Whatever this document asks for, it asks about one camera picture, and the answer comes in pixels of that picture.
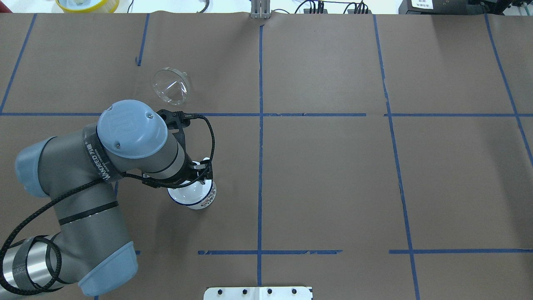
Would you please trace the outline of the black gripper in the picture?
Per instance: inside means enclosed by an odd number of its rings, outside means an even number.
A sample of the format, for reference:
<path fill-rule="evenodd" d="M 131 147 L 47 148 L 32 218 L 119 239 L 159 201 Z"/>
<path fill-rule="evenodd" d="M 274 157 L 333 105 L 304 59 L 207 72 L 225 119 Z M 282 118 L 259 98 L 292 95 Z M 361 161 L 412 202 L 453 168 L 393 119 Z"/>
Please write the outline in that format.
<path fill-rule="evenodd" d="M 205 182 L 208 180 L 208 157 L 197 162 L 187 156 L 184 165 L 177 173 L 177 184 Z"/>

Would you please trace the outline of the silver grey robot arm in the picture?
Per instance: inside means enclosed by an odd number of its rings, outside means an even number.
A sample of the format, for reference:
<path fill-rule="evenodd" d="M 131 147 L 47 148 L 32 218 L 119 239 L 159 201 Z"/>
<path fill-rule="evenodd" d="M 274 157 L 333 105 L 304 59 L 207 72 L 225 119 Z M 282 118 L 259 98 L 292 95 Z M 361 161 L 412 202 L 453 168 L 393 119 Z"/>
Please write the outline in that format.
<path fill-rule="evenodd" d="M 181 189 L 212 179 L 215 146 L 193 162 L 183 129 L 202 114 L 159 110 L 138 100 L 112 104 L 96 123 L 19 152 L 24 189 L 50 202 L 22 221 L 1 247 L 1 298 L 18 300 L 78 284 L 93 297 L 127 283 L 138 270 L 113 184 L 132 178 Z"/>

